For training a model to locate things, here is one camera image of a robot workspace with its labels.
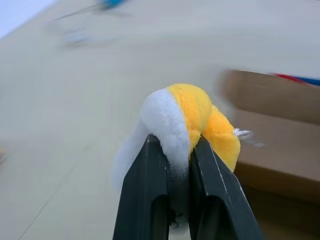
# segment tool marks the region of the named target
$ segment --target blue object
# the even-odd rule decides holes
[[[125,0],[100,0],[105,8],[114,8],[122,4]]]
[[[304,81],[308,84],[320,86],[320,79],[312,79],[312,78],[306,78],[306,77],[300,77],[300,76],[291,76],[291,77]]]

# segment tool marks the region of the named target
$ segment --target beige floor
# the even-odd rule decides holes
[[[74,48],[46,31],[91,3],[64,0],[0,42],[1,240],[112,239],[113,154],[148,93],[194,83],[230,116],[225,68],[320,76],[320,1],[131,0],[129,20],[90,25],[120,41]]]

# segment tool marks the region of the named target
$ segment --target cardboard box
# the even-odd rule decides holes
[[[222,90],[233,126],[264,143],[241,145],[235,175],[268,239],[320,239],[320,87],[233,70]]]

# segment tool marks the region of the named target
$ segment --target plush toy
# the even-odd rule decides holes
[[[116,153],[114,187],[121,191],[124,177],[147,135],[155,135],[169,162],[170,206],[175,213],[170,232],[184,232],[188,229],[190,154],[203,135],[233,172],[240,151],[234,130],[197,86],[174,84],[153,92],[145,99],[133,132]]]

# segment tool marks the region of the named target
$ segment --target white fluffy fabric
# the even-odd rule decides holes
[[[121,192],[124,178],[148,134],[155,135],[169,162],[170,205],[176,215],[171,233],[188,229],[189,217],[189,133],[183,112],[166,89],[150,94],[144,101],[138,122],[115,155],[112,182]]]

